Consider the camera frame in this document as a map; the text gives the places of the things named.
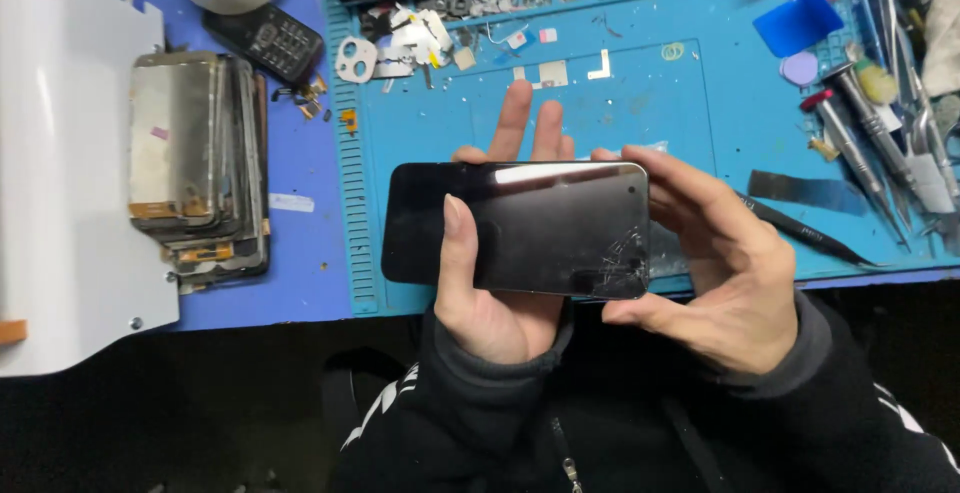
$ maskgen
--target black hoodie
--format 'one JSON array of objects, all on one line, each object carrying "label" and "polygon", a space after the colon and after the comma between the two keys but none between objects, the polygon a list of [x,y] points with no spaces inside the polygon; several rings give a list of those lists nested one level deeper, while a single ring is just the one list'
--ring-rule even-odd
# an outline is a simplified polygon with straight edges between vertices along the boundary
[{"label": "black hoodie", "polygon": [[354,429],[331,491],[960,491],[846,323],[800,293],[797,311],[794,348],[764,376],[710,375],[596,314],[574,335],[571,310],[550,351],[498,365],[428,311],[419,364]]}]

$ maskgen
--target hoodie sleeve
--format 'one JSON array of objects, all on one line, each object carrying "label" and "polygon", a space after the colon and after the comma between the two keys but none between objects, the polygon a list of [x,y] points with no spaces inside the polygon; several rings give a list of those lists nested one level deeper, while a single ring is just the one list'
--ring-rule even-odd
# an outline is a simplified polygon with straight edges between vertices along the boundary
[{"label": "hoodie sleeve", "polygon": [[874,383],[846,322],[799,292],[797,312],[781,364],[726,379],[753,450],[806,491],[960,491],[950,451]]},{"label": "hoodie sleeve", "polygon": [[570,308],[553,348],[522,364],[464,351],[437,321],[423,319],[419,363],[387,385],[341,449],[330,491],[384,488],[463,491],[508,455],[544,379],[570,342]]}]

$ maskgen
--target zipper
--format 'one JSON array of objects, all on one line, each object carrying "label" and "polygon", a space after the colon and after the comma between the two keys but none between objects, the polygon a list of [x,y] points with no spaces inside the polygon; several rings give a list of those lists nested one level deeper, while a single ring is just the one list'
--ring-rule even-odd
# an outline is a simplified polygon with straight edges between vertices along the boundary
[{"label": "zipper", "polygon": [[550,426],[553,429],[553,440],[557,445],[557,452],[563,458],[561,463],[563,472],[573,485],[572,493],[584,493],[584,487],[577,476],[577,464],[570,456],[570,444],[567,443],[567,436],[564,435],[564,429],[560,426],[560,418],[550,420]]}]

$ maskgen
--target black phone screen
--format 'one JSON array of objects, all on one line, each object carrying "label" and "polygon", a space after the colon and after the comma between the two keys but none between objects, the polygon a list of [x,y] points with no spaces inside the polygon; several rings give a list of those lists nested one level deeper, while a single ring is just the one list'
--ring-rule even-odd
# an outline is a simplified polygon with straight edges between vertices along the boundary
[{"label": "black phone screen", "polygon": [[437,285],[447,193],[476,220],[476,289],[615,300],[647,290],[649,190],[636,163],[402,164],[390,177],[388,280]]}]

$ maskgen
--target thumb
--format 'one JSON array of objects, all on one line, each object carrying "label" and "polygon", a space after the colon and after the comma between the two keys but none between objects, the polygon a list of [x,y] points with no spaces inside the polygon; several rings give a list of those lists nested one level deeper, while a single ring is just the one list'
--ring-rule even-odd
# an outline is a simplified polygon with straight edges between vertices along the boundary
[{"label": "thumb", "polygon": [[637,300],[607,302],[603,321],[608,324],[631,324],[648,332],[676,337],[674,327],[687,315],[686,305],[651,292]]},{"label": "thumb", "polygon": [[443,198],[443,242],[439,247],[437,305],[451,311],[474,303],[477,226],[464,201],[447,193]]}]

